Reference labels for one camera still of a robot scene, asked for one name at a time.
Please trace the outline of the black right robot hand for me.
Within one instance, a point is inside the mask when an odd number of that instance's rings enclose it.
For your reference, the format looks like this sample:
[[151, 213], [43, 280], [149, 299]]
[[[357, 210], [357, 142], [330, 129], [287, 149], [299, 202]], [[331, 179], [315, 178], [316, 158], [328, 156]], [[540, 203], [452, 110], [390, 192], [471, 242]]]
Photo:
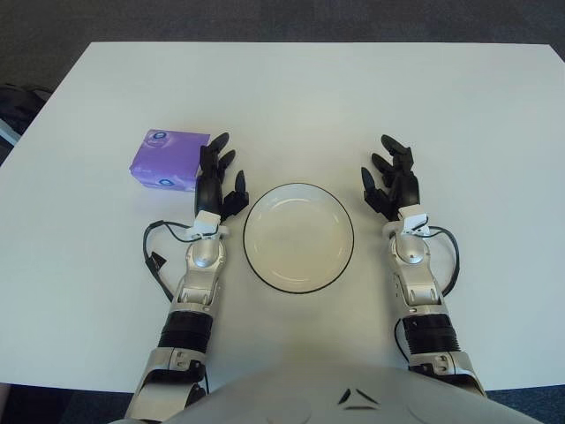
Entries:
[[401, 208], [419, 204], [418, 179], [412, 171], [414, 162], [411, 148], [403, 146], [386, 134], [381, 136], [380, 141], [392, 156], [392, 162], [373, 153], [372, 163], [379, 171], [387, 191], [377, 188], [371, 172], [362, 167], [364, 200], [377, 214], [382, 214], [389, 221], [395, 221]]

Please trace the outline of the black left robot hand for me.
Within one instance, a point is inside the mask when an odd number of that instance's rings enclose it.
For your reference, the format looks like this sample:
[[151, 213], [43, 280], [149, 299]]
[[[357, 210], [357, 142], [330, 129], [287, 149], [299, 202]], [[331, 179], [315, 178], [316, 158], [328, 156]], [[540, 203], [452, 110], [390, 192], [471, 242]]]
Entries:
[[200, 211], [217, 214], [222, 222], [236, 216], [249, 204], [243, 170], [236, 175], [234, 190], [222, 194], [225, 172], [236, 157], [234, 149], [220, 156], [229, 139], [230, 135], [223, 132], [208, 145], [200, 147], [200, 174], [195, 185], [195, 214]]

